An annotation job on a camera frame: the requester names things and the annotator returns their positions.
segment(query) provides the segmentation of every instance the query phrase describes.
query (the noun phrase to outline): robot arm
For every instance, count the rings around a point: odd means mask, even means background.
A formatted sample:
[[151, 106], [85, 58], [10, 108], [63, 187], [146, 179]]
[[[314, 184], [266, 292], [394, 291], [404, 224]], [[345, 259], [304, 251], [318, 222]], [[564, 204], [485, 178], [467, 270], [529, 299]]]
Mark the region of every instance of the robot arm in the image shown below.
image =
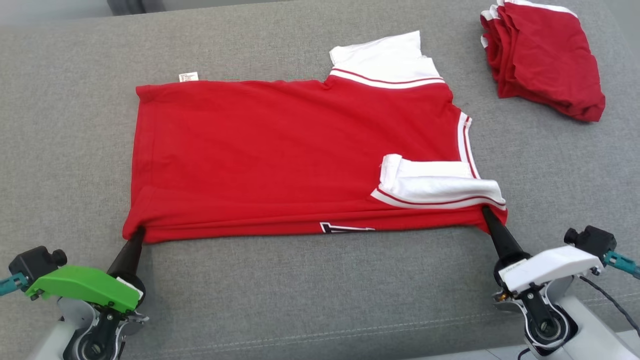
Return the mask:
[[63, 317], [28, 360], [117, 360], [125, 339], [148, 320], [136, 312], [145, 287], [136, 275], [145, 230], [140, 228], [104, 273], [66, 265], [62, 250], [37, 247], [11, 262], [12, 276], [0, 282], [2, 295], [18, 289], [31, 300], [60, 297]]
[[640, 360], [578, 299], [565, 295], [575, 276], [601, 274], [616, 247], [612, 234], [591, 226], [580, 234], [570, 229], [564, 240], [575, 246], [531, 257], [488, 207], [483, 214], [500, 257], [494, 278], [502, 291], [495, 306], [523, 314], [525, 341], [537, 359]]

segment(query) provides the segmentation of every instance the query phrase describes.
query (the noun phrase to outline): white label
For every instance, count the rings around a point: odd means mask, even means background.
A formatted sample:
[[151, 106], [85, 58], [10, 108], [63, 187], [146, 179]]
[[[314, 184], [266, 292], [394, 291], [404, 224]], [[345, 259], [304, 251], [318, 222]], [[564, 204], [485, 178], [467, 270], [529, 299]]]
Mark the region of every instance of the white label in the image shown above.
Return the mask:
[[198, 79], [198, 72], [188, 72], [186, 74], [180, 74], [180, 82], [196, 81]]
[[504, 274], [506, 274], [506, 273], [512, 271], [513, 269], [517, 268], [518, 266], [522, 265], [525, 261], [527, 261], [527, 260], [526, 259], [522, 259], [522, 260], [518, 261], [515, 264], [511, 264], [511, 265], [507, 266], [506, 268], [498, 271], [498, 275], [500, 275], [500, 278], [502, 280], [504, 280]]

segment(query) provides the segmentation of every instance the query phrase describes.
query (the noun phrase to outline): red t-shirt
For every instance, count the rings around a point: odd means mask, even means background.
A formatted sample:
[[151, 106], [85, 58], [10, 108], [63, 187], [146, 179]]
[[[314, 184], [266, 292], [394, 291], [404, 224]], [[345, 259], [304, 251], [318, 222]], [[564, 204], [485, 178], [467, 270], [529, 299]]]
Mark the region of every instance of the red t-shirt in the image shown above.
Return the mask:
[[336, 47], [324, 82], [190, 81], [137, 88], [131, 210], [146, 242], [236, 235], [486, 229], [471, 119], [419, 32]]

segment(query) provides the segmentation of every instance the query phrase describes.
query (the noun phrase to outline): black cable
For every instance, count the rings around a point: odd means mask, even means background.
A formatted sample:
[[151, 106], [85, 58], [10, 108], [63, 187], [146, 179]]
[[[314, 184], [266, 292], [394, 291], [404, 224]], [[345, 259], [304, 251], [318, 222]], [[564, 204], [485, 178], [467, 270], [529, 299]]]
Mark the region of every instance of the black cable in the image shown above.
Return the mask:
[[601, 287], [599, 287], [598, 285], [594, 284], [593, 281], [587, 279], [584, 276], [580, 276], [580, 279], [584, 282], [586, 282], [587, 284], [591, 285], [594, 289], [598, 290], [599, 292], [602, 293], [602, 295], [604, 295], [605, 298], [609, 299], [609, 301], [611, 301], [613, 303], [613, 305], [616, 307], [616, 309], [618, 309], [619, 312], [622, 313], [622, 315], [625, 316], [625, 318], [627, 318], [627, 321], [631, 324], [631, 326], [636, 330], [636, 332], [638, 333], [638, 336], [640, 336], [640, 328], [638, 327], [638, 325], [636, 324], [636, 322], [634, 321], [634, 319], [631, 318], [631, 316], [629, 315], [628, 312], [626, 312], [621, 306], [620, 304], [615, 301], [611, 295], [607, 294], [606, 291], [604, 291]]
[[530, 351], [531, 351], [531, 349], [529, 349], [529, 348], [526, 348], [526, 349], [522, 350], [522, 351], [518, 354], [518, 360], [522, 360], [522, 357], [524, 356], [524, 354], [526, 354], [526, 353], [528, 353], [528, 352], [530, 352]]

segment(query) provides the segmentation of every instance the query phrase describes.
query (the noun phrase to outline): gray couch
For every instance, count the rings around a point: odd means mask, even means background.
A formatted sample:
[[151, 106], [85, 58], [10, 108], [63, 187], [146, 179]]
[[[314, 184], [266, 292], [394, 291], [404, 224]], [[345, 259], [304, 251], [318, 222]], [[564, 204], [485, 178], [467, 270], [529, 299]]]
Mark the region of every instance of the gray couch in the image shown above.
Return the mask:
[[[0, 264], [46, 245], [109, 266], [129, 209], [136, 85], [190, 71], [324, 79], [333, 46], [416, 29], [475, 120], [477, 166], [500, 183], [522, 246], [557, 247], [592, 224], [640, 259], [640, 76], [611, 14], [599, 0], [555, 2], [579, 14], [600, 66], [607, 109], [584, 124], [497, 98], [479, 42], [491, 3], [293, 1], [2, 29]], [[471, 228], [151, 245], [139, 270], [151, 321], [123, 359], [401, 359], [521, 343], [521, 319], [492, 308], [495, 260]], [[640, 282], [617, 271], [596, 281], [640, 318]], [[628, 329], [601, 295], [573, 289]], [[0, 304], [3, 359], [24, 357], [60, 315], [17, 293]]]

